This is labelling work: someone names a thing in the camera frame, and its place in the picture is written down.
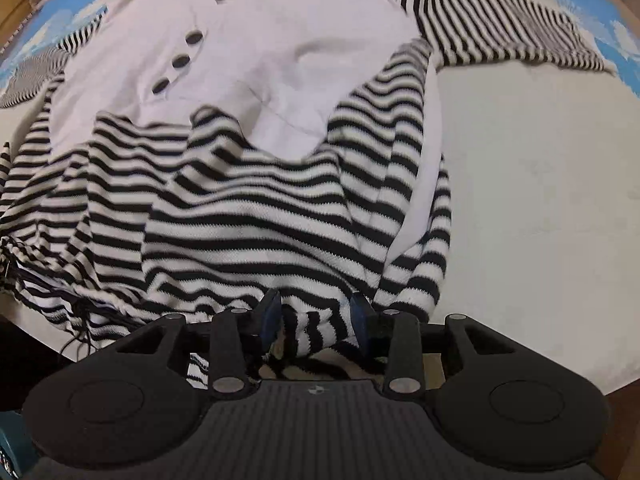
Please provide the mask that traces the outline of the blue white patterned bed sheet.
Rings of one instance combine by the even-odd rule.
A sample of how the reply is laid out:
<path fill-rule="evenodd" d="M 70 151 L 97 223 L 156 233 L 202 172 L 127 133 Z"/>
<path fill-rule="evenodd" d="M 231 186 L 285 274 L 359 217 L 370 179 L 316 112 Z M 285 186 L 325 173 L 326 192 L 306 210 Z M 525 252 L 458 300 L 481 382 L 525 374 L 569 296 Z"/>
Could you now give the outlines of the blue white patterned bed sheet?
<path fill-rule="evenodd" d="M 378 374 L 349 303 L 639 376 L 639 100 L 551 0 L 112 0 L 1 149 L 1 310 L 73 356 L 278 292 L 266 374 Z"/>

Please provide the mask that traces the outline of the striped white hooded sweater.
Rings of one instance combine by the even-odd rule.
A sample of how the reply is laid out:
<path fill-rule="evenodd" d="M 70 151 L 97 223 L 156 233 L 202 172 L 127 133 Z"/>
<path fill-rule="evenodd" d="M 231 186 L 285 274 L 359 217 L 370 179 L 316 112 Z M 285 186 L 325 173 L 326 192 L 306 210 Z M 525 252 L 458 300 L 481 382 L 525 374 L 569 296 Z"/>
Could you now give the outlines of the striped white hooded sweater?
<path fill-rule="evenodd" d="M 119 0 L 1 153 L 1 290 L 85 344 L 283 302 L 297 377 L 378 376 L 353 296 L 427 320 L 450 246 L 437 72 L 612 70 L 535 0 Z"/>

